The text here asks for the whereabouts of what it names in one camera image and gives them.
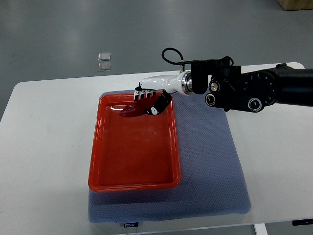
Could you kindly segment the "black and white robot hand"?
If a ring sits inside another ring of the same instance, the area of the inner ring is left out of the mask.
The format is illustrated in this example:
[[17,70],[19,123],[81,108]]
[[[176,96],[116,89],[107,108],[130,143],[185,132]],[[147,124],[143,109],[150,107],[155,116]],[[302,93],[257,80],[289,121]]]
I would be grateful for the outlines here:
[[144,113],[148,115],[161,114],[171,103],[173,93],[192,95],[192,77],[190,71],[183,71],[179,75],[160,75],[142,79],[134,91],[134,101],[148,99],[162,92],[156,101]]

